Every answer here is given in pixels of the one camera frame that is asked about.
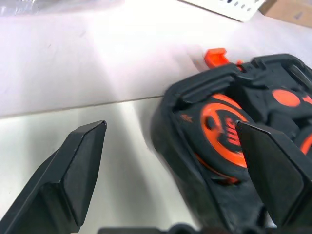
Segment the orange clip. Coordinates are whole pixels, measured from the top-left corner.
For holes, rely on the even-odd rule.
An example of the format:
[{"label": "orange clip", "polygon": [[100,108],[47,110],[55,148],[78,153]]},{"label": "orange clip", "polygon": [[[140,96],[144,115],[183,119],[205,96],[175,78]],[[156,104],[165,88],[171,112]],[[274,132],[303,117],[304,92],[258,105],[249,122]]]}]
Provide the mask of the orange clip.
[{"label": "orange clip", "polygon": [[[225,48],[215,48],[208,50],[204,58],[207,66],[212,69],[229,64],[230,61],[225,57],[225,54]],[[242,63],[243,61],[239,60],[237,61],[236,65],[239,66]]]}]

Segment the cardboard box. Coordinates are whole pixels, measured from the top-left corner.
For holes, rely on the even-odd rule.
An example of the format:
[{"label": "cardboard box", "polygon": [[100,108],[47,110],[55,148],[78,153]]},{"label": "cardboard box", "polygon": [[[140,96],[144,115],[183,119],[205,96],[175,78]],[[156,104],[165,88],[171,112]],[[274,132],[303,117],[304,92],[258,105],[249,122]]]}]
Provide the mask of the cardboard box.
[{"label": "cardboard box", "polygon": [[312,28],[312,0],[267,0],[259,11],[265,16]]}]

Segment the tape measure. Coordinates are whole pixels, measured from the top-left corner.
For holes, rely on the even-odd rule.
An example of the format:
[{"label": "tape measure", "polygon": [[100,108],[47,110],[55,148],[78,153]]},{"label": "tape measure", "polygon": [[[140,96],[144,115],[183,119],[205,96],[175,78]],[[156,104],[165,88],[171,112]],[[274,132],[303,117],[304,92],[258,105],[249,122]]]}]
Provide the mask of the tape measure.
[{"label": "tape measure", "polygon": [[215,94],[206,102],[181,111],[180,122],[198,160],[230,183],[248,178],[235,122],[253,122],[228,96]]}]

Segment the orange logo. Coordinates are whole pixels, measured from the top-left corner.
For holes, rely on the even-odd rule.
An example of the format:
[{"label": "orange logo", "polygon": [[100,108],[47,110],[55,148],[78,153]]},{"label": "orange logo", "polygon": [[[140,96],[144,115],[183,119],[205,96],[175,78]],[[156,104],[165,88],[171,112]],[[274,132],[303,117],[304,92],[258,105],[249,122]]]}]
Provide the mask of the orange logo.
[{"label": "orange logo", "polygon": [[231,118],[226,118],[225,122],[227,125],[226,131],[227,131],[228,141],[233,145],[240,146],[239,138],[238,138],[233,120]]},{"label": "orange logo", "polygon": [[183,120],[185,120],[185,121],[188,121],[188,122],[190,122],[190,123],[193,123],[192,117],[190,117],[190,116],[188,116],[188,115],[186,115],[186,114],[181,115],[181,118],[182,118]]},{"label": "orange logo", "polygon": [[[226,160],[240,166],[240,167],[244,167],[247,168],[246,162],[245,162],[245,158],[242,152],[232,152],[229,149],[227,149],[226,147],[224,147],[222,144],[220,144],[220,142],[218,141],[219,136],[226,131],[226,129],[223,130],[222,128],[222,122],[220,120],[219,115],[217,114],[217,111],[220,110],[225,110],[228,112],[231,112],[233,115],[236,115],[240,120],[247,122],[247,119],[242,116],[242,114],[240,114],[237,110],[235,110],[234,108],[227,106],[225,104],[221,104],[221,103],[210,103],[208,105],[206,105],[202,111],[201,111],[201,115],[200,115],[200,124],[201,124],[201,128],[204,131],[204,135],[206,137],[206,139],[209,141],[209,143],[212,145],[212,147],[222,156],[224,157]],[[216,124],[216,128],[213,129],[209,129],[206,127],[206,119],[208,117],[212,117],[213,120],[215,121]],[[228,120],[227,123],[225,123],[226,125],[229,125],[229,129],[231,127],[232,130],[235,130],[235,124],[233,123],[233,120],[230,119],[230,121]],[[233,140],[234,142],[239,142],[237,139],[237,137],[231,137],[231,140]]]}]

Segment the white table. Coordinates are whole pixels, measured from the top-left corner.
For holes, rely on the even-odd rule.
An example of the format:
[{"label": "white table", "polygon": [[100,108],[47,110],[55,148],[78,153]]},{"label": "white table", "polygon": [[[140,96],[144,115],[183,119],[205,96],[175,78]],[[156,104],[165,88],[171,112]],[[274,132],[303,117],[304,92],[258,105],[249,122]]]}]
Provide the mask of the white table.
[{"label": "white table", "polygon": [[195,228],[169,171],[155,155],[149,125],[159,98],[0,120],[0,219],[26,182],[77,127],[104,119],[101,165],[80,234],[101,227]]},{"label": "white table", "polygon": [[176,0],[115,0],[107,9],[0,18],[0,116],[161,95],[206,69],[290,53],[312,66],[312,29],[257,13],[250,22]]}]

